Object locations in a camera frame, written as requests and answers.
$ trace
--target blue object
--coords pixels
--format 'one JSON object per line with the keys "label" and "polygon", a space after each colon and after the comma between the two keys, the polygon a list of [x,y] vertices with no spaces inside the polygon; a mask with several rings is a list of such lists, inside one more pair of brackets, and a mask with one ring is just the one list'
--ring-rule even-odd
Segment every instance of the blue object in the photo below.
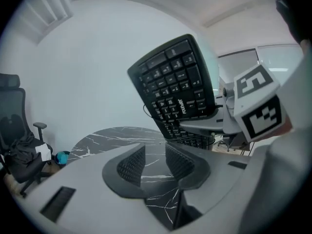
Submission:
{"label": "blue object", "polygon": [[58,165],[66,165],[69,154],[69,151],[58,152],[55,155],[55,163]]}

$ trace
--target floor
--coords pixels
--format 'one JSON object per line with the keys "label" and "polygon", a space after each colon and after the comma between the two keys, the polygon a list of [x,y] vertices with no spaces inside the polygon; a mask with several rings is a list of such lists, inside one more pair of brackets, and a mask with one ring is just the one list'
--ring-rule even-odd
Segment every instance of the floor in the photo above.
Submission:
{"label": "floor", "polygon": [[[218,146],[217,143],[214,145],[213,147],[213,151],[215,152],[220,152],[220,153],[228,153],[228,154],[235,154],[235,155],[240,155],[241,154],[241,150],[234,150],[234,149],[230,149],[229,151],[227,151],[227,148],[225,147],[225,145],[220,145]],[[59,166],[54,162],[51,161],[51,165],[46,164],[43,168],[43,172],[47,172],[47,173],[57,173],[60,170]],[[42,178],[41,182],[43,183],[47,178]],[[11,194],[16,195],[18,197],[21,197],[20,195],[20,190],[22,189],[22,187],[24,186],[23,184],[19,184],[17,183],[12,175],[6,174],[3,178],[5,184],[8,186],[9,191],[11,192]],[[33,189],[36,188],[38,184],[36,182],[32,183],[27,189],[26,189],[26,193],[29,194]]]}

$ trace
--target headrest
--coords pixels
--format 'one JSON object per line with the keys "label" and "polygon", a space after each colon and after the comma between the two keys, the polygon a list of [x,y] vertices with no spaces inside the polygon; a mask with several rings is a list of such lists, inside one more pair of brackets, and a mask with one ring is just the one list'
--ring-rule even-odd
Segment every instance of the headrest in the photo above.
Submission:
{"label": "headrest", "polygon": [[18,75],[0,74],[0,90],[11,90],[20,87]]}

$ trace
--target chair armrest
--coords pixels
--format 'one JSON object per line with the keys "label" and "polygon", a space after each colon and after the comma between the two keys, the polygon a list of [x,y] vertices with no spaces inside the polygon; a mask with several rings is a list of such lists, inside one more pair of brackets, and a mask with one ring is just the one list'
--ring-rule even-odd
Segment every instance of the chair armrest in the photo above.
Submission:
{"label": "chair armrest", "polygon": [[42,123],[42,122],[35,122],[35,123],[33,124],[33,126],[34,126],[34,127],[38,127],[38,128],[40,128],[40,129],[45,129],[45,128],[47,127],[47,125],[44,124],[44,123]]}

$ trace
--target black marble surface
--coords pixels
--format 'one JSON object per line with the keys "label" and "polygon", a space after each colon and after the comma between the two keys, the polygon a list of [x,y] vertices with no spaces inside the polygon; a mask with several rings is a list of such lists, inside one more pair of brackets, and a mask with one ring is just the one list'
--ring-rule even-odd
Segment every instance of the black marble surface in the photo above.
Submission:
{"label": "black marble surface", "polygon": [[147,193],[147,207],[169,230],[173,228],[178,201],[177,182],[166,165],[165,139],[159,131],[138,127],[114,127],[97,131],[79,141],[67,164],[135,143],[145,144],[146,164],[141,188]]}

